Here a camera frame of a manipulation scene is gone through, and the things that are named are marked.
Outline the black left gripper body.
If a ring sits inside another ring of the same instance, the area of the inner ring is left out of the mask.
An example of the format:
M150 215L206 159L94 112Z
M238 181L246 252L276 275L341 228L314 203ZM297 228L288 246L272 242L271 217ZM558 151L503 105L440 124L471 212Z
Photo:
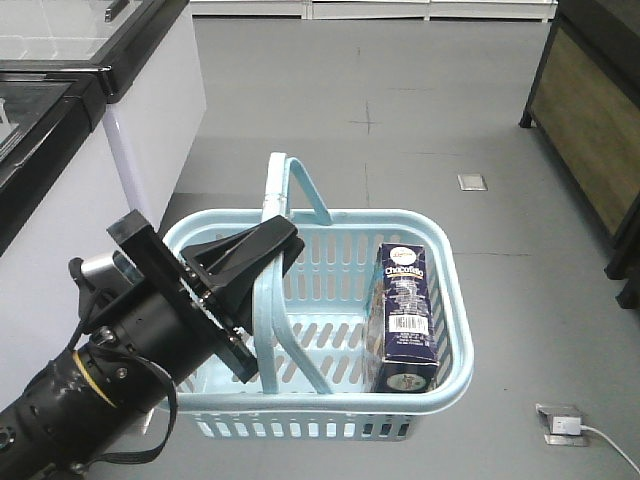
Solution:
M69 261L79 290L79 325L68 348L104 400L161 400L211 357L243 382L255 355L213 315L212 285L178 260L147 219L133 210L112 224L118 248L102 270Z

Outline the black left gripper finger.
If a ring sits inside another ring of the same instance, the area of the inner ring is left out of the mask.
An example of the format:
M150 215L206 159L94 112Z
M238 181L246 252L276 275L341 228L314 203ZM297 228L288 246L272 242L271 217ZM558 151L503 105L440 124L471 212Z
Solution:
M184 247L180 253L206 285L252 285L280 253L281 274L288 272L299 256L298 229L277 215L240 233Z
M299 237L299 255L304 249L304 241ZM252 285L212 285L211 301L206 304L213 315L227 328L242 327L249 334L253 333L252 324Z

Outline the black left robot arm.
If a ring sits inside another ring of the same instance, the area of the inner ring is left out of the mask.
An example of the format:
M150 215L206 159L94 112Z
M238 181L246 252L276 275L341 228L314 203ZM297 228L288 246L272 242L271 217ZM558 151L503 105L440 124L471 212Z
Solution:
M79 288L79 324L64 350L1 414L5 479L79 479L97 462L153 461L158 448L116 453L110 445L211 357L241 381L258 363L243 342L252 332L252 294L275 259L290 267L304 243L275 216L233 235L173 254L132 211L112 224L116 271L125 286L98 283L69 264Z

